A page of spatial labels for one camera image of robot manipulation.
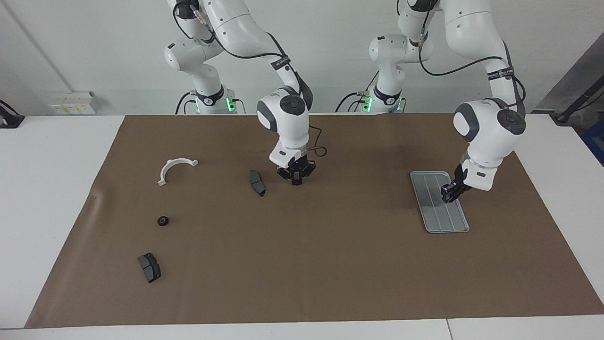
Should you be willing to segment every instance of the white wall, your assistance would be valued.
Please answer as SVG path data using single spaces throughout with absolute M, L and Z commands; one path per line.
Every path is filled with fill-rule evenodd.
M 345 94 L 362 90 L 376 71 L 370 41 L 400 33 L 394 0 L 247 0 L 256 21 L 272 32 L 315 93 L 314 112 L 333 111 Z M 170 114 L 192 88 L 172 70 L 163 49 L 181 38 L 165 0 L 0 0 L 0 96 L 24 114 L 50 114 L 49 92 L 65 91 L 60 79 L 10 19 L 12 10 L 48 58 L 77 91 L 93 91 L 103 114 Z M 527 109 L 553 88 L 602 33 L 602 0 L 492 0 L 493 16 L 521 80 Z M 445 43 L 443 15 L 432 22 L 435 71 L 466 63 Z M 250 111 L 281 85 L 264 60 L 221 55 L 209 64 Z M 489 95 L 484 70 L 441 78 L 418 65 L 405 67 L 408 111 L 449 112 L 460 102 Z

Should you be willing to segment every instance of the black rubber grommet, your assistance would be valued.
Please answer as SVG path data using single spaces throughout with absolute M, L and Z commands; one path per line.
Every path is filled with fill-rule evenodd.
M 168 223 L 170 223 L 170 219 L 168 219 L 166 216 L 162 216 L 160 218 L 157 219 L 157 224 L 160 227 L 165 227 L 168 225 Z

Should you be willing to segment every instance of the white semicircular bracket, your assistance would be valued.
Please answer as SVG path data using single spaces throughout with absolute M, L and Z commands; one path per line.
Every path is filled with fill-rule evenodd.
M 165 166 L 162 168 L 161 172 L 159 173 L 159 182 L 157 182 L 157 184 L 159 184 L 159 186 L 164 186 L 165 185 L 165 175 L 166 175 L 166 173 L 168 173 L 168 170 L 170 170 L 174 165 L 179 165 L 179 164 L 188 164 L 190 166 L 197 166 L 197 164 L 199 164 L 199 162 L 197 160 L 190 160 L 190 159 L 186 159 L 186 158 L 168 160 L 168 162 L 165 164 Z

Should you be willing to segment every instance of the white table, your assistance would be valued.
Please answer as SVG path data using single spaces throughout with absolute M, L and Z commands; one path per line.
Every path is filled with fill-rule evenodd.
M 604 339 L 604 316 L 21 330 L 122 120 L 29 117 L 0 131 L 0 339 Z M 571 128 L 527 120 L 516 152 L 604 300 L 604 168 Z

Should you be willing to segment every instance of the black stand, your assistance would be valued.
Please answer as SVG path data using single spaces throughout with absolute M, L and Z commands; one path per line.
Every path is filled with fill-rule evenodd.
M 0 116 L 6 122 L 6 123 L 2 123 L 0 121 L 0 129 L 16 129 L 16 128 L 18 128 L 19 125 L 21 125 L 21 122 L 23 122 L 23 120 L 25 119 L 25 116 L 16 114 L 17 112 L 12 107 L 10 107 L 10 105 L 6 104 L 5 102 L 1 102 L 1 103 L 3 105 L 5 105 L 7 108 L 11 109 L 15 114 L 10 114 L 8 111 L 6 111 L 5 108 L 0 106 Z
M 604 76 L 600 77 L 585 93 L 583 93 L 575 102 L 560 114 L 552 114 L 551 118 L 558 126 L 567 126 L 570 116 L 573 115 L 583 104 L 592 98 L 600 89 L 604 87 Z

